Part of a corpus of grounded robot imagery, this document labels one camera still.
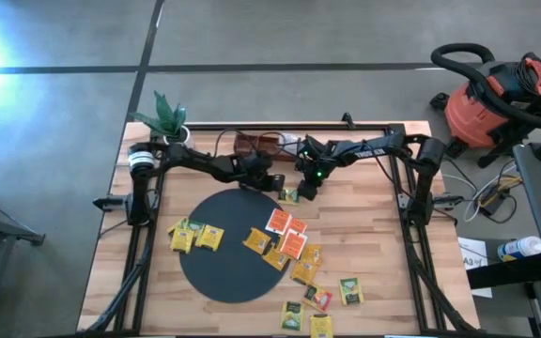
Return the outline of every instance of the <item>concrete floor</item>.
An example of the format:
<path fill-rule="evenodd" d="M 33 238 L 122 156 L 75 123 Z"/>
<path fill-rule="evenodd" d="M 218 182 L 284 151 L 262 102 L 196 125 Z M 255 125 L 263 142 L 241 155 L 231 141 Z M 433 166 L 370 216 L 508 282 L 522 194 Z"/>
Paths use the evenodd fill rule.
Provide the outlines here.
<path fill-rule="evenodd" d="M 0 0 L 0 67 L 137 66 L 154 4 Z M 541 0 L 166 0 L 150 64 L 426 63 L 435 47 L 459 41 L 485 44 L 503 61 L 541 56 Z M 462 82 L 439 69 L 156 73 L 146 77 L 138 110 L 154 112 L 156 89 L 188 106 L 190 121 L 335 120 L 348 111 L 358 120 L 429 120 L 445 140 L 445 123 L 427 103 Z M 109 187 L 134 83 L 134 73 L 0 75 L 0 207 L 47 233 L 42 247 L 14 250 L 0 337 L 76 328 L 100 229 L 91 201 Z M 541 131 L 531 136 L 541 141 Z M 504 162 L 478 170 L 477 157 L 457 162 L 478 184 Z M 443 171 L 457 175 L 449 164 Z M 446 187 L 469 193 L 456 181 Z M 478 217 L 460 222 L 458 234 L 536 234 L 524 191 L 515 194 L 509 223 Z M 482 327 L 529 333 L 520 291 L 494 293 L 476 300 Z"/>

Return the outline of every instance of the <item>black hose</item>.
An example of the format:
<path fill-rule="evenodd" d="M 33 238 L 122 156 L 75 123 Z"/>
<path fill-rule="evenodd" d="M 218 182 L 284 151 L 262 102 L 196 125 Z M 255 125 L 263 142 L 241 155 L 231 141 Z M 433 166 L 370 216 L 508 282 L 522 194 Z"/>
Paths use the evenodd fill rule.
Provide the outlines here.
<path fill-rule="evenodd" d="M 483 93 L 477 94 L 483 94 L 482 100 L 494 107 L 498 114 L 523 122 L 530 127 L 541 129 L 541 115 L 533 115 L 511 106 L 498 97 L 498 94 L 487 82 L 484 74 L 469 65 L 443 57 L 444 54 L 454 52 L 465 52 L 479 55 L 482 61 L 486 63 L 494 60 L 494 55 L 486 47 L 476 43 L 451 43 L 443 45 L 431 53 L 431 61 L 440 67 L 466 77 L 473 84 L 479 84 L 480 88 L 483 88 Z"/>

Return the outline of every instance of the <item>wooden table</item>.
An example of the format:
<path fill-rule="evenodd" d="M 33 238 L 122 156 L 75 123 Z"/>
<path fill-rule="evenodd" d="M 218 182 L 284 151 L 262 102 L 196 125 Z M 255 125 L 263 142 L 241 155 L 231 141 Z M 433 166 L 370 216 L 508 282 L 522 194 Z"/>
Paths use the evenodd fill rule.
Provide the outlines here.
<path fill-rule="evenodd" d="M 427 122 L 399 122 L 407 134 L 430 134 Z M 382 136 L 374 131 L 309 131 L 321 142 L 328 139 L 370 139 Z M 213 152 L 218 131 L 194 132 L 196 148 Z M 118 155 L 111 193 L 131 192 L 127 148 L 148 140 L 149 129 L 141 123 L 130 123 Z M 233 137 L 226 135 L 219 153 L 232 153 Z M 387 166 L 388 160 L 382 159 Z M 270 173 L 286 175 L 286 188 L 296 188 L 301 173 L 293 163 L 276 162 Z M 189 213 L 205 198 L 237 187 L 223 184 L 209 175 L 185 168 L 174 168 L 166 174 L 161 213 L 149 273 L 142 334 L 153 335 L 269 335 L 309 334 L 309 315 L 317 313 L 307 307 L 301 332 L 280 330 L 282 303 L 300 301 L 304 286 L 289 279 L 289 272 L 268 294 L 239 304 L 209 300 L 195 291 L 180 267 L 178 253 L 168 249 L 166 228 Z M 443 191 L 437 175 L 434 192 Z M 297 207 L 285 207 L 294 217 L 308 224 L 310 243 L 322 245 L 323 264 L 315 282 L 334 294 L 328 313 L 333 318 L 335 334 L 415 334 L 419 332 L 412 300 L 410 277 L 403 249 L 402 232 L 396 210 L 392 183 L 374 160 L 358 161 L 346 169 L 337 169 L 319 189 L 315 201 L 302 201 Z M 427 233 L 440 288 L 463 317 L 476 328 L 479 322 L 463 267 L 453 223 L 434 213 Z M 124 211 L 105 216 L 102 229 L 125 218 Z M 92 324 L 117 292 L 122 280 L 131 229 L 123 225 L 107 233 L 99 242 L 79 329 Z M 338 281 L 358 277 L 365 302 L 343 306 Z M 433 322 L 428 293 L 425 308 Z M 134 304 L 129 301 L 128 313 Z M 126 324 L 131 324 L 127 316 Z"/>

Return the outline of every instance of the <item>spray can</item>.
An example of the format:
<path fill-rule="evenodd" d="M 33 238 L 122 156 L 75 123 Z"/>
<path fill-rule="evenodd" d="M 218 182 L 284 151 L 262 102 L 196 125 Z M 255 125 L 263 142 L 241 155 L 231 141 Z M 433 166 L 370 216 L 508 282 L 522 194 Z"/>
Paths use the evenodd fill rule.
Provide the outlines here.
<path fill-rule="evenodd" d="M 541 239 L 529 236 L 513 240 L 498 247 L 498 256 L 503 262 L 541 254 Z"/>

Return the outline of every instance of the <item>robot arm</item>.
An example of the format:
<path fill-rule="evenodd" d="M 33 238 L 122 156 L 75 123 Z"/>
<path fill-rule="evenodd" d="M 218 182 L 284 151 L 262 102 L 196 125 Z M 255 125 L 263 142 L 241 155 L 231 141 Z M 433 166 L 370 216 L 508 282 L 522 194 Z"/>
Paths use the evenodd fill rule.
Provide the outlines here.
<path fill-rule="evenodd" d="M 154 153 L 160 151 L 160 164 L 155 167 Z M 229 183 L 237 181 L 243 188 L 262 192 L 279 192 L 283 189 L 285 176 L 269 175 L 271 155 L 255 151 L 248 156 L 228 155 L 213 157 L 183 144 L 169 146 L 158 143 L 138 143 L 129 148 L 129 164 L 132 178 L 132 194 L 124 199 L 129 225 L 146 225 L 150 220 L 151 205 L 147 197 L 149 180 L 174 167 L 185 167 L 208 173 L 214 179 Z M 96 201 L 96 206 L 104 204 Z"/>
<path fill-rule="evenodd" d="M 416 158 L 408 148 L 412 143 L 421 145 Z M 358 160 L 393 155 L 418 173 L 417 188 L 407 206 L 407 219 L 415 225 L 426 225 L 433 209 L 431 183 L 440 170 L 444 149 L 445 145 L 438 139 L 399 132 L 356 143 L 329 141 L 325 145 L 306 135 L 296 160 L 296 170 L 304 175 L 298 194 L 314 200 L 317 189 L 335 168 L 347 167 Z"/>

